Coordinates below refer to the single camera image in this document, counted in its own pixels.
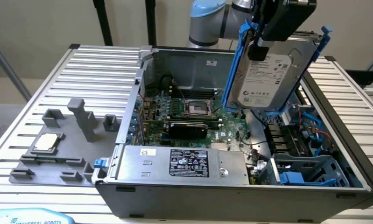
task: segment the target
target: white wall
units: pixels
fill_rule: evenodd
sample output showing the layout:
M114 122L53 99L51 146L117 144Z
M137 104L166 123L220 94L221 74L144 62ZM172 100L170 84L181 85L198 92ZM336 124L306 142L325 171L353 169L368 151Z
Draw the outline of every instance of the white wall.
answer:
M318 32L332 25L324 54L345 68L364 69L373 58L373 0L317 1L301 28ZM158 45L186 45L190 3L156 0ZM114 45L146 44L144 0L105 0L105 6ZM21 77L47 77L71 43L102 45L92 0L0 0L0 49ZM220 47L226 49L229 41Z

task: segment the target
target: warning label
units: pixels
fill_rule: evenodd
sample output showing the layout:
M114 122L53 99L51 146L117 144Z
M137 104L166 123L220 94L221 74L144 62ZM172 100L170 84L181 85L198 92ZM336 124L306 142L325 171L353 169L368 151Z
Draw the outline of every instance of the warning label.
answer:
M208 151L172 149L169 157L169 175L209 177Z
M268 54L262 62L249 62L249 70L238 93L238 101L245 106L269 106L290 64L288 55L274 54Z

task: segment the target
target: sticker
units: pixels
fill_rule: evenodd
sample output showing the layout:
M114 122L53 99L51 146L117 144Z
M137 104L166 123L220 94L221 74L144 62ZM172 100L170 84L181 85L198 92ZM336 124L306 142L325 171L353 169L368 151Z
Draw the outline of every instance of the sticker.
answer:
M250 61L238 92L238 102L248 107L268 107L292 64L288 55L268 54L262 62Z
M169 175L209 177L208 151L172 149L169 155Z
M141 148L140 155L156 155L156 149L154 148Z
M205 65L217 66L217 61L206 61Z

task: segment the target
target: power supply label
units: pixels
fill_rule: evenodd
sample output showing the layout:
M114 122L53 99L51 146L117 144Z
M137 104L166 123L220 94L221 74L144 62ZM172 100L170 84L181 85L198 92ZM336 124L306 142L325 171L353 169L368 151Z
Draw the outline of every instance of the power supply label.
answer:
M169 156L169 175L209 177L208 151L172 149Z
M288 55L268 54L262 62L250 61L238 102L246 107L268 107L292 64Z

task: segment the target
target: black pole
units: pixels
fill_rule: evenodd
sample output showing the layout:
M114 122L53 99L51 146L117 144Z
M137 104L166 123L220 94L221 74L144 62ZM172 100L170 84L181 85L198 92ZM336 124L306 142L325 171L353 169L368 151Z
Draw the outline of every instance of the black pole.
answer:
M98 24L101 29L101 35L104 36L105 46L113 45L109 21L106 20L105 13L105 0L93 0L93 6L97 12Z
M156 0L144 0L144 6L146 10L149 45L156 46Z

